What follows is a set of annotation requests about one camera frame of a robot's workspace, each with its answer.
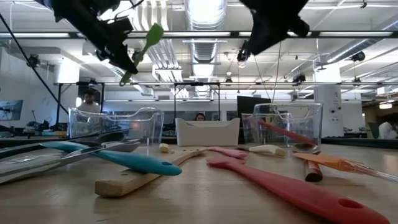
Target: red handle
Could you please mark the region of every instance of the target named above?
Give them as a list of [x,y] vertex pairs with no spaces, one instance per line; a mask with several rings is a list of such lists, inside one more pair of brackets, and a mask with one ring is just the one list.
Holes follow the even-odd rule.
[[238,159],[243,159],[248,156],[246,153],[236,149],[223,149],[222,147],[208,147],[207,150],[222,153],[226,156],[231,156]]
[[302,143],[309,143],[309,144],[314,144],[314,145],[318,145],[318,143],[316,141],[314,141],[313,139],[307,138],[305,136],[302,136],[300,134],[296,134],[294,132],[285,130],[283,128],[271,125],[271,124],[267,124],[265,121],[263,120],[259,120],[259,124],[262,126],[265,126],[266,128],[269,128],[273,131],[278,132],[279,134],[283,134],[291,139],[294,139],[296,141],[302,142]]
[[223,168],[239,172],[282,199],[334,223],[390,223],[380,213],[358,202],[301,180],[253,169],[237,162],[224,163]]

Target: plastic container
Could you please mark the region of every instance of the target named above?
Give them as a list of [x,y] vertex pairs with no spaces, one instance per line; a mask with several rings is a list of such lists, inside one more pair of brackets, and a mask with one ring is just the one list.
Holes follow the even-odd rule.
[[273,144],[292,147],[300,143],[282,133],[261,125],[262,122],[274,127],[299,134],[318,145],[322,136],[321,103],[265,103],[256,105],[253,114],[242,114],[246,144]]
[[175,119],[178,146],[237,146],[240,119],[184,121]]
[[132,115],[108,115],[69,108],[69,133],[71,138],[95,133],[126,130],[128,139],[140,139],[151,146],[162,140],[164,112],[156,108],[141,108]]

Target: hole in spatula handle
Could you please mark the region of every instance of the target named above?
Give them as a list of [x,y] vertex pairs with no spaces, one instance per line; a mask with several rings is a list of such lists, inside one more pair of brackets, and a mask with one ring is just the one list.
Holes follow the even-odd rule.
[[363,206],[360,203],[354,202],[353,200],[350,199],[339,199],[338,203],[346,208],[363,208]]

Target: white box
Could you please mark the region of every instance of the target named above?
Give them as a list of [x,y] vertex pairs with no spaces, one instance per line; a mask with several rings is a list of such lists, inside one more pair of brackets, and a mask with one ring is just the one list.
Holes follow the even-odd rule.
[[184,121],[175,119],[178,146],[237,146],[240,119]]

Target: person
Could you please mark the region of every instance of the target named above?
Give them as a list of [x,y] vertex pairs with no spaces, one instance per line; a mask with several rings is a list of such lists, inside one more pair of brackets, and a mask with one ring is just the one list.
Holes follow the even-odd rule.
[[101,113],[101,107],[94,102],[94,92],[91,90],[85,92],[85,100],[77,109],[84,112]]
[[394,118],[390,118],[388,121],[380,124],[379,126],[379,139],[397,139],[397,127],[398,122]]
[[195,118],[195,121],[205,121],[206,117],[203,113],[198,113],[197,117]]

